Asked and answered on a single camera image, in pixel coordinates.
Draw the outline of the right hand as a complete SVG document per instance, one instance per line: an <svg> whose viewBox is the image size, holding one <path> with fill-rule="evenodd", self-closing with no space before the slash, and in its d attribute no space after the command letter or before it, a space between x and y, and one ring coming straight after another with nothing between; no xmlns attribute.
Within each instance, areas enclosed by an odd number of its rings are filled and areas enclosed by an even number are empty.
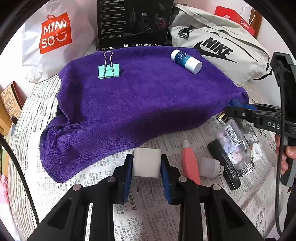
<svg viewBox="0 0 296 241"><path fill-rule="evenodd" d="M276 155L278 156L280 150L280 136L279 134L275 135L276 143ZM291 159L296 158L296 147L295 146L286 146L285 151L282 152L281 156L281 165L280 165L280 174L283 175L288 170L287 157Z"/></svg>

